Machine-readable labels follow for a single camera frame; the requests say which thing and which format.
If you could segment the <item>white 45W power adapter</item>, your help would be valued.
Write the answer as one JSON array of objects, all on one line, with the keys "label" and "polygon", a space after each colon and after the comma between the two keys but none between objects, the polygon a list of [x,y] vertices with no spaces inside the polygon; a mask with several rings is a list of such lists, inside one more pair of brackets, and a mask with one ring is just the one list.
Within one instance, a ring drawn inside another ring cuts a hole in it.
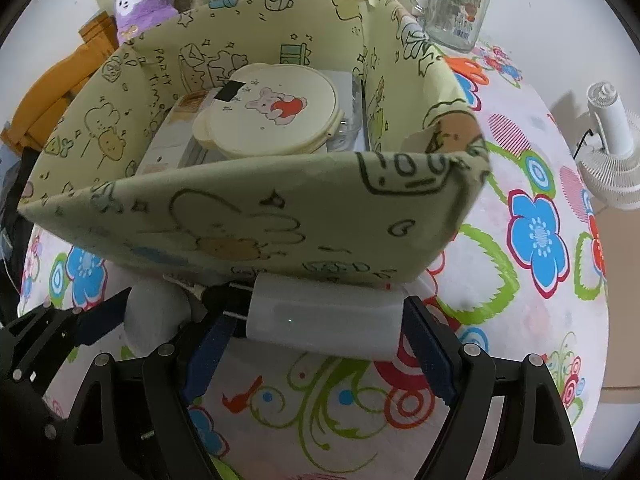
[{"label": "white 45W power adapter", "polygon": [[262,273],[248,310],[247,338],[302,351],[390,361],[400,341],[398,289],[331,284]]}]

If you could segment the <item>green perforated plastic case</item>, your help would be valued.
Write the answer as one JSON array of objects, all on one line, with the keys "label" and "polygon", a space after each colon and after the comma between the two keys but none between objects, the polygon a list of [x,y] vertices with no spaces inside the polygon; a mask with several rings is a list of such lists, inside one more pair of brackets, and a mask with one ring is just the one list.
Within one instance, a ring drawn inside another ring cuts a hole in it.
[{"label": "green perforated plastic case", "polygon": [[238,474],[222,460],[212,456],[212,462],[222,480],[240,480]]}]

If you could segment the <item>orange handled scissors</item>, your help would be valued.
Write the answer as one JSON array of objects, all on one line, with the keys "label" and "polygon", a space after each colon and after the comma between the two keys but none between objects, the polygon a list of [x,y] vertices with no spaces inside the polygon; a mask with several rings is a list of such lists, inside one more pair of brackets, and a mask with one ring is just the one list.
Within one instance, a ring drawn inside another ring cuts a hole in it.
[{"label": "orange handled scissors", "polygon": [[455,56],[445,56],[444,60],[456,74],[465,76],[466,79],[480,86],[488,86],[489,78],[485,74],[484,68],[477,62],[468,58],[456,58]]}]

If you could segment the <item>purple plush toy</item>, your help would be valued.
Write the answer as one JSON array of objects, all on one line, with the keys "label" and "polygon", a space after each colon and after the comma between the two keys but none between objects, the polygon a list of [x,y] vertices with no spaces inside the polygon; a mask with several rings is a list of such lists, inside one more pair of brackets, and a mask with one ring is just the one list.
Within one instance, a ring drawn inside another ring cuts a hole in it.
[{"label": "purple plush toy", "polygon": [[115,0],[117,41],[124,44],[178,15],[175,0]]}]

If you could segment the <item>floral tablecloth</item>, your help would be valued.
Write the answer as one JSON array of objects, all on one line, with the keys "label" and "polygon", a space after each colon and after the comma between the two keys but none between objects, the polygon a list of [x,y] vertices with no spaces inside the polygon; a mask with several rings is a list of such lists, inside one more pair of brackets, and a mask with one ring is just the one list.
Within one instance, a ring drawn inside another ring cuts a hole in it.
[{"label": "floral tablecloth", "polygon": [[[487,136],[491,175],[446,248],[411,283],[461,341],[492,356],[537,352],[578,440],[599,400],[608,343],[596,213],[536,91],[499,47],[456,74]],[[232,344],[193,419],[216,457],[250,479],[405,479],[446,408],[408,346],[390,362]]]}]

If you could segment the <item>white floor fan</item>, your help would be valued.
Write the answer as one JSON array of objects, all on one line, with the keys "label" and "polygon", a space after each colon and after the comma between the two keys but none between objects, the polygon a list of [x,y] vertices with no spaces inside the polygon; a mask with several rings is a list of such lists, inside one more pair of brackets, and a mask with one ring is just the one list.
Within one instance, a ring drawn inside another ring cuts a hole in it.
[{"label": "white floor fan", "polygon": [[608,81],[587,89],[590,133],[600,145],[578,148],[577,167],[589,192],[606,206],[639,208],[639,115],[624,107]]}]

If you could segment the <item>white rounded earbuds case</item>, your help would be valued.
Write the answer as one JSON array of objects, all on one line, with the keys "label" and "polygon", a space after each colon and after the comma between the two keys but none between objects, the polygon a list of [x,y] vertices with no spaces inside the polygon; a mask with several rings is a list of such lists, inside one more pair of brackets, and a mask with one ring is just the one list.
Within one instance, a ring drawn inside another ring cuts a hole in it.
[{"label": "white rounded earbuds case", "polygon": [[124,333],[134,355],[147,356],[174,338],[191,318],[189,299],[180,286],[149,278],[131,287]]}]

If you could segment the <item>glass mason jar mug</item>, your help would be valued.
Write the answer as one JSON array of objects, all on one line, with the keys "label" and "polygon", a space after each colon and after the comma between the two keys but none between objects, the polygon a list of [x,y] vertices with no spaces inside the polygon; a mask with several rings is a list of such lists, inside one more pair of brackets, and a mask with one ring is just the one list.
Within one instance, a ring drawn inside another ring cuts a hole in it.
[{"label": "glass mason jar mug", "polygon": [[426,36],[439,46],[469,53],[475,47],[490,0],[410,0]]}]

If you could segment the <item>round cream bear case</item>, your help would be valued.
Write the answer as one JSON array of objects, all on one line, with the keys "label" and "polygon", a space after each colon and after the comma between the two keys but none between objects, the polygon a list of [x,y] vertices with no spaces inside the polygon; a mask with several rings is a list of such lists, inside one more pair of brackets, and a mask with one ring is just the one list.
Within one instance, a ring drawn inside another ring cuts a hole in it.
[{"label": "round cream bear case", "polygon": [[343,117],[337,88],[324,73],[255,63],[214,92],[192,136],[228,159],[310,154],[337,133]]}]

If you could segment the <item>wooden chair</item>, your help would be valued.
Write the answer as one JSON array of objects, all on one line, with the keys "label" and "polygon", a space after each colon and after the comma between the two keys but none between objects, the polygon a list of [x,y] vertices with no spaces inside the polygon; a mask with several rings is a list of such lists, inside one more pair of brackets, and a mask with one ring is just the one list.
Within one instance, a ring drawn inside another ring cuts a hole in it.
[{"label": "wooden chair", "polygon": [[78,34],[82,44],[32,85],[12,122],[2,129],[1,140],[17,155],[24,148],[44,148],[75,96],[117,50],[116,25],[105,11],[96,14]]}]

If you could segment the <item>green cartoon storage box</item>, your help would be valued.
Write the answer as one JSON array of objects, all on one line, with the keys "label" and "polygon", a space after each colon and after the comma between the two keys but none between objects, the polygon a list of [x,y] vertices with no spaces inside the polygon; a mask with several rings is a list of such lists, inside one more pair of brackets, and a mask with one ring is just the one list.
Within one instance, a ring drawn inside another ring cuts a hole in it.
[{"label": "green cartoon storage box", "polygon": [[[237,81],[220,118],[253,101],[267,129],[277,88],[241,76],[253,63],[355,77],[367,151],[268,152],[140,174],[186,93]],[[454,72],[398,0],[241,0],[180,14],[111,55],[56,125],[18,209],[127,266],[405,283],[446,246],[489,171]]]}]

